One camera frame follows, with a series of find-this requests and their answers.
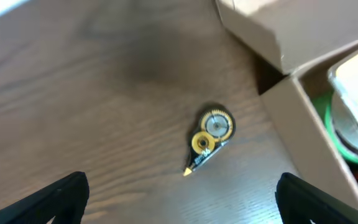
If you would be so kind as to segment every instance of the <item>black object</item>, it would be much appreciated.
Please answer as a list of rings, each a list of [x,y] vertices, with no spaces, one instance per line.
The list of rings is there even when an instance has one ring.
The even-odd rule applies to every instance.
[[[74,172],[0,210],[0,224],[81,223],[89,195],[85,173]]]
[[[358,224],[356,209],[293,174],[282,174],[275,195],[284,224]]]

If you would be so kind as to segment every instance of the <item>gold gear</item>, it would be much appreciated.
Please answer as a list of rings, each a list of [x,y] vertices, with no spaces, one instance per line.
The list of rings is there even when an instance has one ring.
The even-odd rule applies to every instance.
[[[221,137],[215,137],[212,136],[215,140],[215,142],[223,142],[229,139],[230,135],[233,133],[233,120],[231,119],[231,117],[224,111],[221,110],[211,110],[207,113],[205,113],[203,115],[203,117],[201,118],[201,130],[202,131],[206,131],[206,122],[208,120],[208,118],[210,118],[213,115],[220,115],[223,116],[226,120],[227,120],[227,125],[228,125],[228,129],[227,129],[227,133],[224,136]]]
[[[209,149],[212,152],[215,148],[215,141],[212,135],[206,131],[200,131],[191,139],[191,146],[197,154],[203,153],[205,149]]]

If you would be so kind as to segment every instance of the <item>wooden table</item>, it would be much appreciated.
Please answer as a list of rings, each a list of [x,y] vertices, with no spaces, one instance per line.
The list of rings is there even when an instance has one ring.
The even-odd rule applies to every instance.
[[[32,0],[0,17],[0,209],[86,172],[83,223],[267,223],[294,172],[255,87],[255,57],[213,1]],[[202,103],[237,120],[182,176]]]

